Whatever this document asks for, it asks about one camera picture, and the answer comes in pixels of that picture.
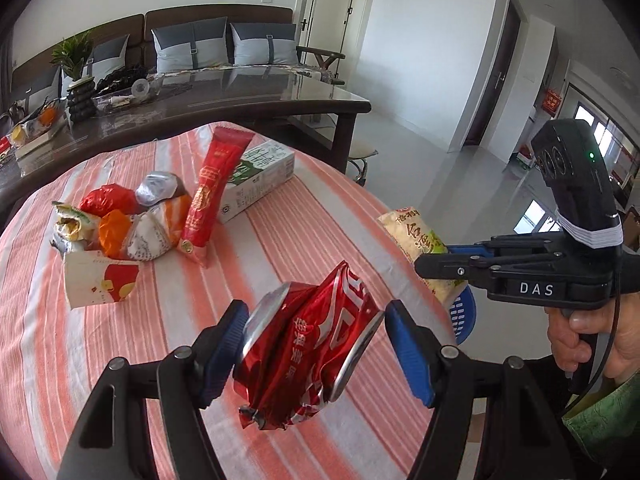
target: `blue plastic basket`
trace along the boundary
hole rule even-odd
[[[456,298],[449,307],[451,324],[456,333],[456,343],[462,343],[476,325],[476,300],[469,286]]]

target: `green plant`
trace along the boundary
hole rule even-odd
[[[61,65],[62,70],[74,81],[82,77],[82,69],[91,51],[94,41],[89,38],[90,30],[62,40],[53,49],[51,63]]]

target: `sofa backrest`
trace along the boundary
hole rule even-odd
[[[136,14],[133,16],[127,16],[126,18],[120,18],[119,20],[114,20],[113,22],[98,25],[92,29],[90,36],[94,40],[95,44],[100,44],[129,34],[126,63],[128,66],[132,66],[137,63],[142,64],[144,24],[144,15]],[[22,85],[28,84],[49,68],[54,48],[55,45],[49,47],[47,50],[44,50],[37,56],[32,57],[30,60],[16,68],[12,74],[12,88],[19,88]]]
[[[156,48],[151,30],[179,23],[196,22],[211,18],[228,17],[228,23],[292,23],[293,10],[249,4],[207,4],[150,10],[146,15],[136,14],[94,27],[91,32],[95,44],[129,34],[126,63],[138,63],[148,68],[156,66]],[[55,46],[39,53],[16,68],[12,75],[12,89],[30,83],[49,66]],[[229,61],[234,60],[234,40],[231,27],[226,27],[226,49]]]
[[[292,23],[293,10],[287,7],[273,7],[249,4],[208,4],[168,9],[150,10],[145,16],[144,59],[147,68],[156,66],[156,48],[153,28],[178,25],[179,23],[211,20],[228,17],[226,25],[226,51],[230,62],[234,60],[234,40],[230,23]]]

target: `dark wooden table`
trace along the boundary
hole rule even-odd
[[[322,158],[344,172],[356,115],[370,110],[371,104],[357,95],[276,67],[167,76],[155,101],[73,124],[0,168],[0,211],[99,153],[166,139],[213,121],[337,114],[334,142],[321,146],[326,150]]]

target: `striped tablecloth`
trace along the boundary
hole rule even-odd
[[[296,153],[294,177],[214,229],[209,268],[177,251],[142,267],[120,304],[70,310],[62,261],[49,245],[50,202],[78,204],[115,182],[135,188],[151,170],[180,175],[190,193],[210,125],[169,140],[103,153],[34,193],[0,238],[0,431],[34,479],[55,478],[65,446],[107,362],[163,358],[215,324],[233,298],[253,308],[281,282],[320,283],[343,259],[380,308],[404,301],[443,343],[446,311],[416,277],[376,218],[385,206],[345,176]],[[263,142],[256,136],[252,146]],[[157,401],[150,430],[161,479],[173,478]],[[383,327],[342,397],[287,431],[242,430],[241,398],[228,384],[203,412],[212,444],[233,479],[404,479],[430,421],[410,394]]]

